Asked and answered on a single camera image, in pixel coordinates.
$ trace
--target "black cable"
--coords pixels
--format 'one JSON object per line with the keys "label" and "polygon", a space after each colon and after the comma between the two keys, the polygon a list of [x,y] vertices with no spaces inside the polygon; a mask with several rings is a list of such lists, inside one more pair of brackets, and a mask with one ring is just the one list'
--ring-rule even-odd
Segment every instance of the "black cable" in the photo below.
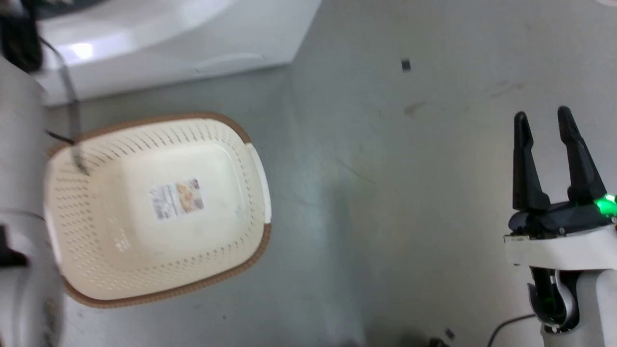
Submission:
{"label": "black cable", "polygon": [[81,117],[80,117],[80,108],[79,108],[79,100],[77,99],[77,93],[75,92],[75,86],[73,81],[71,80],[71,76],[68,72],[67,63],[60,54],[60,52],[51,45],[51,43],[47,42],[44,38],[40,38],[41,42],[49,47],[51,51],[56,55],[58,63],[60,65],[60,77],[62,79],[62,83],[64,84],[64,88],[67,93],[67,110],[68,110],[68,133],[69,137],[64,137],[58,135],[56,133],[47,131],[47,134],[57,140],[64,141],[71,146],[73,153],[73,161],[75,162],[75,166],[85,175],[88,175],[88,169],[83,165],[83,160],[81,160],[81,149],[79,145],[79,137],[81,136]]}
{"label": "black cable", "polygon": [[512,318],[510,320],[506,320],[505,322],[499,324],[497,326],[497,328],[495,328],[495,330],[493,330],[493,334],[491,335],[491,338],[489,339],[489,342],[486,345],[486,347],[491,347],[493,345],[493,341],[495,341],[495,337],[497,337],[497,334],[499,333],[499,330],[503,329],[505,326],[510,325],[512,323],[519,322],[521,320],[526,320],[526,319],[534,318],[535,316],[536,316],[535,314],[528,314],[526,316],[521,316],[521,317],[517,317],[517,318]]}

